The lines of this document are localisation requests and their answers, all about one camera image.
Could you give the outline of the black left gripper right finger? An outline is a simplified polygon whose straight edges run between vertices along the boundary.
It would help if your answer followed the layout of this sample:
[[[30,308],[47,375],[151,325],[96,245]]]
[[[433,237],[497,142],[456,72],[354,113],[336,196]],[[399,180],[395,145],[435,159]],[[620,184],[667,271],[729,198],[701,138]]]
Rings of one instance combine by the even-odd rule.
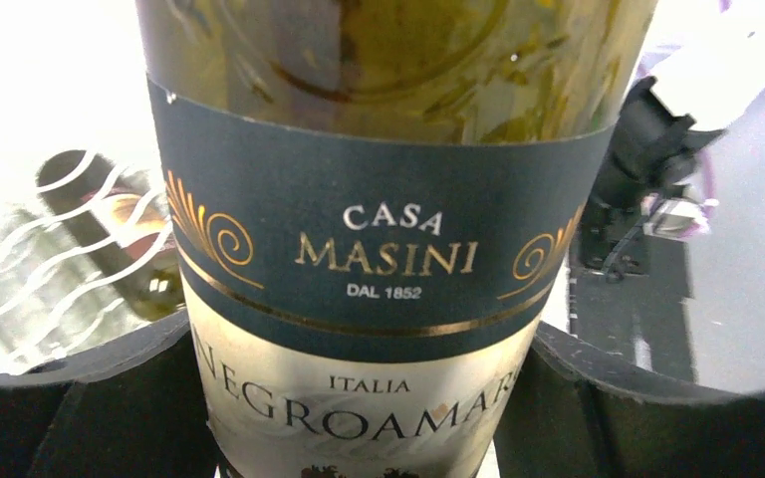
[[[542,324],[494,443],[504,477],[765,477],[765,391],[648,371]]]

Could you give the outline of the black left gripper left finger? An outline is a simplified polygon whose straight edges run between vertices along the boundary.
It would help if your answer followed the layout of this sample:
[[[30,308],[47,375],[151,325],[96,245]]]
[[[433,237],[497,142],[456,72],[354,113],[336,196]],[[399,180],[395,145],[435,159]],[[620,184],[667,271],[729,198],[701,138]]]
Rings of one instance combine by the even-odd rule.
[[[217,462],[185,312],[0,373],[0,477],[211,477]]]

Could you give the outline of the dark olive wine bottle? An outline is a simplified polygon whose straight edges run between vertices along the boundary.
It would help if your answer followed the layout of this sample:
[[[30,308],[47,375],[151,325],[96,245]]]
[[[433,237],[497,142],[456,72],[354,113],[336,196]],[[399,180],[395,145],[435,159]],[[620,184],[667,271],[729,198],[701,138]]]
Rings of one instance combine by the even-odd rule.
[[[147,259],[144,265],[114,281],[113,287],[140,318],[154,322],[185,307],[175,239],[170,235],[157,252],[148,252],[166,225],[165,212],[159,201],[152,199],[142,216],[127,226],[149,187],[143,175],[124,173],[115,179],[110,191],[101,193],[113,169],[112,161],[97,154],[77,177],[44,192],[42,198],[56,214],[90,206],[88,211],[67,219],[65,226],[81,246],[113,239],[110,245],[89,254],[104,276]]]

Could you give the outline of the green wine bottle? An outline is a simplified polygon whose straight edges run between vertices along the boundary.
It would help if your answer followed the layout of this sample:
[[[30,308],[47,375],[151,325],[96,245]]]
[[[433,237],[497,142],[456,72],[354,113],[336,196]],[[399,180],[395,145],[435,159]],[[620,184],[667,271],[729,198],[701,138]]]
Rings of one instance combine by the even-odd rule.
[[[139,1],[225,477],[473,477],[652,1]]]

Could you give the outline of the clear glass wine bottle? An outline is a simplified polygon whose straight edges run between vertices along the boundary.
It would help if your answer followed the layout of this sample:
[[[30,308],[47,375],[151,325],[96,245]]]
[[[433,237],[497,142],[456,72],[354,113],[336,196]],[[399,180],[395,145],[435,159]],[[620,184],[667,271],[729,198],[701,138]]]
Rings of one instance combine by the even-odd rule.
[[[0,202],[0,246],[8,235],[36,219],[24,207]],[[43,285],[27,296],[23,297],[20,291],[31,273],[52,257],[57,248],[57,242],[44,229],[35,227],[9,248],[0,262],[0,308],[14,298],[19,299],[13,308],[0,314],[0,346],[9,352],[29,343],[56,301],[57,289],[47,282],[54,276],[52,272],[43,277]]]

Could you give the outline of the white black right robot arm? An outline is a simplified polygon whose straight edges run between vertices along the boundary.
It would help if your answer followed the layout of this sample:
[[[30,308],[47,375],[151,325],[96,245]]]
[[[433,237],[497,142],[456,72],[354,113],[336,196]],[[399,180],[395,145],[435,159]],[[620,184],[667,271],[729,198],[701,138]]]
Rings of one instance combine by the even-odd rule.
[[[578,265],[610,284],[648,273],[646,237],[687,189],[700,154],[725,128],[698,130],[690,114],[670,111],[648,76],[629,90],[578,232]]]

